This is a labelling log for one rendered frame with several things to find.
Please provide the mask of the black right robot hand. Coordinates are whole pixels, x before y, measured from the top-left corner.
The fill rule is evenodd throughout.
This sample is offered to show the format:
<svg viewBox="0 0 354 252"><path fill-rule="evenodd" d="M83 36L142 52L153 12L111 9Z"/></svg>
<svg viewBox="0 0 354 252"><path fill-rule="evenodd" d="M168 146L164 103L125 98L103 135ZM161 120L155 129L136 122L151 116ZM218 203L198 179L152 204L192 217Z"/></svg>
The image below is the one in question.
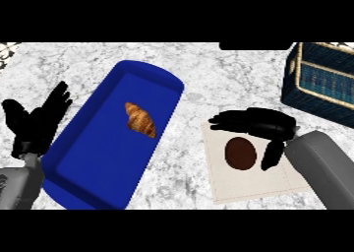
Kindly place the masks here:
<svg viewBox="0 0 354 252"><path fill-rule="evenodd" d="M261 169L276 166L285 151L285 142L297 135L297 119L280 111L249 107L245 110L229 110L215 115L210 122L213 130L246 133L270 141L267 144Z"/></svg>

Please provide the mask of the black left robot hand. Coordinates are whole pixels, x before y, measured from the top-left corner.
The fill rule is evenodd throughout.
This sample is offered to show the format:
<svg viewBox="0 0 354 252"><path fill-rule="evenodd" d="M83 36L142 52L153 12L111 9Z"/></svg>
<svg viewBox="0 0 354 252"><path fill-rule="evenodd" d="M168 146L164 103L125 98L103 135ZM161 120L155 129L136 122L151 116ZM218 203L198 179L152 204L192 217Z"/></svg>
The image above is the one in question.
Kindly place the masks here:
<svg viewBox="0 0 354 252"><path fill-rule="evenodd" d="M28 111L13 99L1 102L6 125L15 133L12 157L22 159L25 154L43 156L49 150L58 124L72 103L68 84L60 81L44 104Z"/></svg>

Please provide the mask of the chocolate brown cupcake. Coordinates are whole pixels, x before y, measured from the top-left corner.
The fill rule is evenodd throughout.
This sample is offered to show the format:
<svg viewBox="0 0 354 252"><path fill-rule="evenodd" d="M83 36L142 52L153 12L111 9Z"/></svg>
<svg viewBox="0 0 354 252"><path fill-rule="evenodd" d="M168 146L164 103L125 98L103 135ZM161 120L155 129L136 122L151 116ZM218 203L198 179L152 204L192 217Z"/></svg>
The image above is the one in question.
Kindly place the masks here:
<svg viewBox="0 0 354 252"><path fill-rule="evenodd" d="M255 148L251 142L242 138L232 138L224 146L224 160L227 165L238 170L248 170L257 161Z"/></svg>

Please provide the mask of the dark blue wicker basket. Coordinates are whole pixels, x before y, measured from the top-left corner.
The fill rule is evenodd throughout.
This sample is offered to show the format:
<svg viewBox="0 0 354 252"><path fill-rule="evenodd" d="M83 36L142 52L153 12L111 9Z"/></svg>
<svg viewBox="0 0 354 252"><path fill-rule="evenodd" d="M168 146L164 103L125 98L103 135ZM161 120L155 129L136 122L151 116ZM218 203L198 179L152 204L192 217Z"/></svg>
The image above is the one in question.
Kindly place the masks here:
<svg viewBox="0 0 354 252"><path fill-rule="evenodd" d="M354 129L354 49L298 42L286 59L282 98L289 107Z"/></svg>

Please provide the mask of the beige placemat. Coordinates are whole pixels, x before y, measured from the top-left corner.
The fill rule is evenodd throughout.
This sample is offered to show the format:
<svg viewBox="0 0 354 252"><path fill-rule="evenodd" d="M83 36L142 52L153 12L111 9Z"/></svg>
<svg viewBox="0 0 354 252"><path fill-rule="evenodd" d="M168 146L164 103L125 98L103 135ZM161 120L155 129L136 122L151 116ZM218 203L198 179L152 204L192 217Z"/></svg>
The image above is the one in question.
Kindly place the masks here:
<svg viewBox="0 0 354 252"><path fill-rule="evenodd" d="M286 157L267 171L261 170L261 159L269 140L248 134L213 131L211 124L202 124L202 136L207 149L214 203L252 200L310 190L310 185L295 171ZM230 139L242 138L249 142L245 151L255 152L255 162L246 170L229 166L224 158L224 147Z"/></svg>

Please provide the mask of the blue tray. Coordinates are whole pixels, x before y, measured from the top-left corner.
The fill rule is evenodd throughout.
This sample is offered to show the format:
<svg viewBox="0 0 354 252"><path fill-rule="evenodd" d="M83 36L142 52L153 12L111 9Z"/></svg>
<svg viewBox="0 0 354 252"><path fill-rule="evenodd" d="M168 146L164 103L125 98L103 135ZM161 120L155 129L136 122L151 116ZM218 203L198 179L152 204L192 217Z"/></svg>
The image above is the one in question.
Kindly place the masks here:
<svg viewBox="0 0 354 252"><path fill-rule="evenodd" d="M68 210L121 210L133 197L158 140L128 128L125 103L162 132L184 89L159 67L121 61L43 157L44 191Z"/></svg>

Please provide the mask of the brown croissant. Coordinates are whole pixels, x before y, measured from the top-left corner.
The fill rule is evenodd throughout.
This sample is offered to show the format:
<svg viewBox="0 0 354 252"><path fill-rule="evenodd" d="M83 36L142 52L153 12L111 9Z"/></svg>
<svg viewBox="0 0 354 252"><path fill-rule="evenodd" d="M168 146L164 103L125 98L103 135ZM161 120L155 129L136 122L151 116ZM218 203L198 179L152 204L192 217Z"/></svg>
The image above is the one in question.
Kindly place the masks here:
<svg viewBox="0 0 354 252"><path fill-rule="evenodd" d="M125 103L125 111L128 115L128 128L155 139L156 127L148 112L133 102Z"/></svg>

